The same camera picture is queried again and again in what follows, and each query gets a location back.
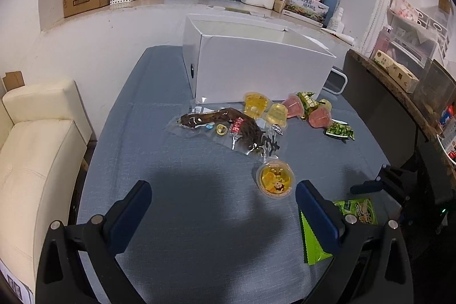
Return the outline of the green seaweed snack bag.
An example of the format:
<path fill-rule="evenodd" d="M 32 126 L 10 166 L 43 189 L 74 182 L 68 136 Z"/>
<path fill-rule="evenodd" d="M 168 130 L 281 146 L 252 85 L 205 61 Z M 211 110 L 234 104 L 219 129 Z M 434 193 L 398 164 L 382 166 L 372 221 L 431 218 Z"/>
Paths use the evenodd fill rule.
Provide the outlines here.
<path fill-rule="evenodd" d="M 313 266 L 338 253 L 345 232 L 345 217 L 355 218 L 356 224 L 377 225 L 377 216 L 373 202 L 369 197 L 334 201 L 334 207 L 325 207 L 312 203 L 315 209 L 310 212 L 310 219 L 303 211 L 299 211 L 304 249 L 304 263 Z"/>

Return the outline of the wooden side shelf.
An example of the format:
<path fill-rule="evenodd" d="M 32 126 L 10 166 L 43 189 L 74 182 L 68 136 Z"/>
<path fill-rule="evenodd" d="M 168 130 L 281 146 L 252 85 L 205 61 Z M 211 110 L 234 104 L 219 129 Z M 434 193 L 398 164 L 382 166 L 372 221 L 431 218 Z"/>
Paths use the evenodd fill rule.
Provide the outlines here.
<path fill-rule="evenodd" d="M 350 49 L 342 70 L 348 77 L 342 96 L 368 126 L 390 164 L 405 164 L 415 148 L 427 142 L 441 149 L 437 131 L 410 95 L 375 62 Z"/>

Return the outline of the yellow jelly cup printed lid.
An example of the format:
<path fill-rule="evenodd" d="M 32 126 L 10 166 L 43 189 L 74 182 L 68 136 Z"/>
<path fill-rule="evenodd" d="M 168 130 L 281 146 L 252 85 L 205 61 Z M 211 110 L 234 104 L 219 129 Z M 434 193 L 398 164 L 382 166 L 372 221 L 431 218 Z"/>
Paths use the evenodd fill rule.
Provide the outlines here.
<path fill-rule="evenodd" d="M 278 158 L 267 159 L 256 171 L 256 184 L 267 197 L 283 198 L 293 191 L 294 173 Z"/>

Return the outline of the green peas snack bag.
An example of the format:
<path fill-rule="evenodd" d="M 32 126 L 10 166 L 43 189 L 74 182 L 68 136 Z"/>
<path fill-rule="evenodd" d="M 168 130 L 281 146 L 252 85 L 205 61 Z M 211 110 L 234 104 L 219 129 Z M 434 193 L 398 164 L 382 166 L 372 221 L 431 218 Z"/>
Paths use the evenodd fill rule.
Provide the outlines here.
<path fill-rule="evenodd" d="M 333 120 L 331 125 L 325 129 L 325 135 L 339 140 L 355 140 L 355 132 L 345 122 Z"/>

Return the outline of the pink jelly cup printed lid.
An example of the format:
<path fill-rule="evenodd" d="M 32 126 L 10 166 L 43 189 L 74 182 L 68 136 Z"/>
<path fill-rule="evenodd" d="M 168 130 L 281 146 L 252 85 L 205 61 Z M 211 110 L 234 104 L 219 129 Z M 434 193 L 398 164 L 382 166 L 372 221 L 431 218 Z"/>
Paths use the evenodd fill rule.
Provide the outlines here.
<path fill-rule="evenodd" d="M 318 107 L 310 113 L 308 123 L 313 128 L 328 128 L 332 124 L 331 112 L 324 106 Z"/>

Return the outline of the pale yellow jelly cup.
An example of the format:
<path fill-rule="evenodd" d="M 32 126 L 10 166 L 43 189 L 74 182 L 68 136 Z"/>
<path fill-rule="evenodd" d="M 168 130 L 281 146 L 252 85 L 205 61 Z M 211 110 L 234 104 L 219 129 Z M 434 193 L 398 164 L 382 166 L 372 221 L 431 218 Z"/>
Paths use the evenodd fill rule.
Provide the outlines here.
<path fill-rule="evenodd" d="M 325 107 L 329 112 L 331 112 L 332 104 L 327 99 L 320 99 L 318 101 L 320 107 Z"/>
<path fill-rule="evenodd" d="M 270 125 L 285 128 L 287 125 L 288 108 L 281 103 L 273 103 L 266 112 L 265 120 Z"/>

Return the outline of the crumpled green peas bag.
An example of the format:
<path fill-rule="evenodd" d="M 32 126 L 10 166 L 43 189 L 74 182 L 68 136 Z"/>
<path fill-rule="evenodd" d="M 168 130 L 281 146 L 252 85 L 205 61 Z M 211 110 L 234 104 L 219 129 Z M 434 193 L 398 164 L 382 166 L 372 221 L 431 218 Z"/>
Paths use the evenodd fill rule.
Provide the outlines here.
<path fill-rule="evenodd" d="M 316 101 L 312 92 L 297 92 L 296 96 L 300 99 L 303 107 L 302 120 L 307 120 L 310 114 L 318 109 L 320 102 Z"/>

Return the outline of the cream tea box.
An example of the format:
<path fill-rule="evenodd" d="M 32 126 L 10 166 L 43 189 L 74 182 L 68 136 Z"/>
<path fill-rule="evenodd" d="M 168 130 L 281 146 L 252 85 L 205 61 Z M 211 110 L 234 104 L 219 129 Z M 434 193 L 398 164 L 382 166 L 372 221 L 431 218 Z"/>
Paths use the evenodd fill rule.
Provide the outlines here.
<path fill-rule="evenodd" d="M 415 91 L 419 79 L 406 66 L 380 50 L 372 54 L 371 60 L 385 70 L 406 93 Z"/>

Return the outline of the white framed tray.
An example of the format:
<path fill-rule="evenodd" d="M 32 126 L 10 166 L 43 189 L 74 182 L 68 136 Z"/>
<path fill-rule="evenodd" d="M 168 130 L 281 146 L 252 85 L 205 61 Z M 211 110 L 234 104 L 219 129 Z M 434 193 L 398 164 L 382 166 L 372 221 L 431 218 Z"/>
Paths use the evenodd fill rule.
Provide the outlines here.
<path fill-rule="evenodd" d="M 335 96 L 342 95 L 348 81 L 347 75 L 339 68 L 333 66 L 322 89 Z"/>

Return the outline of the cream leather sofa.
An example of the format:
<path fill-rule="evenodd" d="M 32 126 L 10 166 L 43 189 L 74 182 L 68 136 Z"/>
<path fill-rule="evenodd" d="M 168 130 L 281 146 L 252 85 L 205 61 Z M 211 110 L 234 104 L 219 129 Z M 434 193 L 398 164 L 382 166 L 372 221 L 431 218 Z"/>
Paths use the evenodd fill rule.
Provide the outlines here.
<path fill-rule="evenodd" d="M 68 221 L 91 137 L 71 79 L 22 86 L 1 98 L 1 267 L 30 295 L 48 227 Z"/>

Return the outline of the clear dried meat package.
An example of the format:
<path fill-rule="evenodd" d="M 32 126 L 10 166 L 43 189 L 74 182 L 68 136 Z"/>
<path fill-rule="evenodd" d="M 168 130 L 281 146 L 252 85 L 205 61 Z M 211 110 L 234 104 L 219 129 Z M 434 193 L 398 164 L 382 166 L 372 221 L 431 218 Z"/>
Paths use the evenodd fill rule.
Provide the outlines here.
<path fill-rule="evenodd" d="M 181 137 L 205 136 L 232 151 L 261 161 L 277 158 L 282 150 L 283 127 L 264 118 L 252 118 L 234 107 L 211 109 L 196 105 L 172 118 L 167 130 Z"/>

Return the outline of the clear plastic drawer organizer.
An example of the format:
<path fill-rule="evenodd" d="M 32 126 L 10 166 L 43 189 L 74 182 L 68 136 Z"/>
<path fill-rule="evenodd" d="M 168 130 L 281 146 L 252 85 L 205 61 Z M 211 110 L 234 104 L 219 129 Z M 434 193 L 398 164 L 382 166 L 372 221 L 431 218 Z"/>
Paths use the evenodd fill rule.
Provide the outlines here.
<path fill-rule="evenodd" d="M 437 0 L 419 9 L 407 0 L 390 0 L 388 31 L 393 41 L 425 64 L 435 59 L 447 64 L 451 38 L 455 36 L 455 6 L 452 0 Z"/>

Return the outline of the white plastic bottle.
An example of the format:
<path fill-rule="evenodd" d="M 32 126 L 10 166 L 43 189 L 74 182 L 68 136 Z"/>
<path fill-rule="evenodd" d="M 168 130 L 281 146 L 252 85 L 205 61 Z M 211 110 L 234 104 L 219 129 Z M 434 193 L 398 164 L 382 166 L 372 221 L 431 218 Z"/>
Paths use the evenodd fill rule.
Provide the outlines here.
<path fill-rule="evenodd" d="M 327 29 L 333 32 L 342 33 L 345 25 L 342 22 L 344 8 L 338 7 L 331 18 L 329 19 L 329 23 L 327 25 Z"/>

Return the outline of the printed landscape carton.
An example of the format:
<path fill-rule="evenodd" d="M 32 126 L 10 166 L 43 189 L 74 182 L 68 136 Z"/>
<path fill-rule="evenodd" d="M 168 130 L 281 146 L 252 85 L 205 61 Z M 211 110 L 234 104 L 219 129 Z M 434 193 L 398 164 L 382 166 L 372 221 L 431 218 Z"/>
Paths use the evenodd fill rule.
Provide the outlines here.
<path fill-rule="evenodd" d="M 285 0 L 283 15 L 322 27 L 329 6 L 315 0 Z"/>

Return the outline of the white cardboard box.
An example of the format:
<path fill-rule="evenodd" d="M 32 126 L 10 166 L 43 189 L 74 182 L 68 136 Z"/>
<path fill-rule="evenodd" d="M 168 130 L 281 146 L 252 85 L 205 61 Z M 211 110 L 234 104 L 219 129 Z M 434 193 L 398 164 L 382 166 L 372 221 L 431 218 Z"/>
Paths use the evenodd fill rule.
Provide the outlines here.
<path fill-rule="evenodd" d="M 320 93 L 336 62 L 320 41 L 292 28 L 227 15 L 187 15 L 182 53 L 199 103 L 241 102 L 250 92 L 274 101 Z"/>

